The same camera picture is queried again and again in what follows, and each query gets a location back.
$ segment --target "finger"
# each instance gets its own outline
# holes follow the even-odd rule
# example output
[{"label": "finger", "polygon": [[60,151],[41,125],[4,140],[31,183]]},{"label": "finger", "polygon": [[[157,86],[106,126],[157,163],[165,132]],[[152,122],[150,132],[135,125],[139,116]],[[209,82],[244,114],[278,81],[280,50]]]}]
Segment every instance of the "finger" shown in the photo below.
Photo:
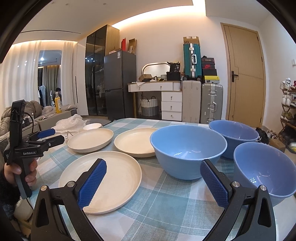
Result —
[{"label": "finger", "polygon": [[31,186],[34,186],[37,182],[37,179],[35,178],[33,181],[29,182],[28,183],[28,186],[31,187]]},{"label": "finger", "polygon": [[8,175],[10,174],[21,174],[22,169],[19,165],[12,163],[11,165],[7,165],[5,171],[7,172]]},{"label": "finger", "polygon": [[25,181],[28,183],[32,182],[36,178],[36,174],[37,174],[37,170],[35,169],[34,171],[32,171],[29,175],[27,175],[25,177]]},{"label": "finger", "polygon": [[37,168],[38,164],[37,164],[37,160],[34,160],[31,162],[30,164],[30,171],[34,171]]}]

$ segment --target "door frame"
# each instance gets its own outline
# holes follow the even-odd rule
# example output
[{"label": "door frame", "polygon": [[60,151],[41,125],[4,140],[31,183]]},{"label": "door frame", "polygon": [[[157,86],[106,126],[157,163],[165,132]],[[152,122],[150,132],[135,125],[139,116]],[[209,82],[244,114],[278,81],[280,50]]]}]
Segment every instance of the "door frame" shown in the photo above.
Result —
[{"label": "door frame", "polygon": [[243,27],[240,27],[240,26],[237,26],[237,25],[228,24],[228,23],[221,23],[221,28],[222,28],[223,37],[224,37],[224,44],[225,44],[225,49],[226,49],[227,79],[228,79],[228,81],[227,81],[227,108],[226,108],[226,117],[225,117],[225,119],[226,120],[229,119],[230,93],[231,93],[231,69],[230,69],[229,49],[228,49],[228,43],[227,43],[226,32],[225,32],[224,26],[240,28],[240,29],[247,30],[247,31],[250,31],[250,32],[253,32],[253,33],[257,34],[257,37],[258,37],[258,40],[259,40],[259,45],[260,45],[260,50],[261,50],[262,61],[263,61],[263,77],[264,77],[263,106],[262,106],[262,115],[261,115],[261,121],[260,121],[260,125],[262,126],[263,117],[264,117],[264,109],[265,109],[265,97],[266,97],[266,70],[265,70],[265,61],[264,61],[263,49],[262,49],[259,33],[258,33],[258,31],[251,30],[251,29],[248,29],[248,28],[243,28]]}]

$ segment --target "ceiling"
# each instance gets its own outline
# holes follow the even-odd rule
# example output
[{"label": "ceiling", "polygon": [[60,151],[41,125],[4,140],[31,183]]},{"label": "ceiling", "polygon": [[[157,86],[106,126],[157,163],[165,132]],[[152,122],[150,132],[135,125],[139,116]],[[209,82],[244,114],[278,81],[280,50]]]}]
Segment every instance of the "ceiling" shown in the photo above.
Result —
[{"label": "ceiling", "polygon": [[270,14],[256,0],[205,0],[206,15],[249,23],[260,27]]},{"label": "ceiling", "polygon": [[61,62],[62,62],[61,50],[40,50],[38,67],[48,66],[48,65],[61,65]]},{"label": "ceiling", "polygon": [[106,24],[156,9],[186,5],[193,5],[192,0],[53,0],[27,24],[14,43],[78,41]]}]

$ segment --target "white sheer curtain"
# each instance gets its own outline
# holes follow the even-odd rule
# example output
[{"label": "white sheer curtain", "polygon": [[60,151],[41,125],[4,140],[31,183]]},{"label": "white sheer curtain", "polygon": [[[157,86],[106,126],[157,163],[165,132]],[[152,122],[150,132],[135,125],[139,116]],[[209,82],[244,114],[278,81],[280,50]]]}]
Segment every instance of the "white sheer curtain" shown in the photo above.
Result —
[{"label": "white sheer curtain", "polygon": [[74,104],[72,83],[73,41],[64,41],[61,64],[61,91],[63,105]]},{"label": "white sheer curtain", "polygon": [[0,115],[13,101],[39,101],[37,77],[40,44],[41,41],[14,44],[0,64]]}]

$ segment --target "blue gripper pad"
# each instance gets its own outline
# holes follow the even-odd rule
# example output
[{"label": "blue gripper pad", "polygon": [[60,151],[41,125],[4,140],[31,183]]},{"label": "blue gripper pad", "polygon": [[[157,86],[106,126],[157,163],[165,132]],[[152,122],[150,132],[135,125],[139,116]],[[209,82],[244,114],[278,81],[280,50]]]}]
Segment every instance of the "blue gripper pad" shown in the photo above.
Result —
[{"label": "blue gripper pad", "polygon": [[226,209],[229,205],[228,192],[212,169],[204,161],[202,161],[200,165],[200,173],[218,206]]},{"label": "blue gripper pad", "polygon": [[104,160],[101,160],[79,190],[77,203],[80,209],[90,204],[106,172],[107,164]]},{"label": "blue gripper pad", "polygon": [[37,137],[42,139],[42,138],[45,138],[45,137],[49,137],[49,136],[52,136],[55,134],[55,129],[48,129],[48,130],[45,130],[45,131],[41,131],[38,133]]}]

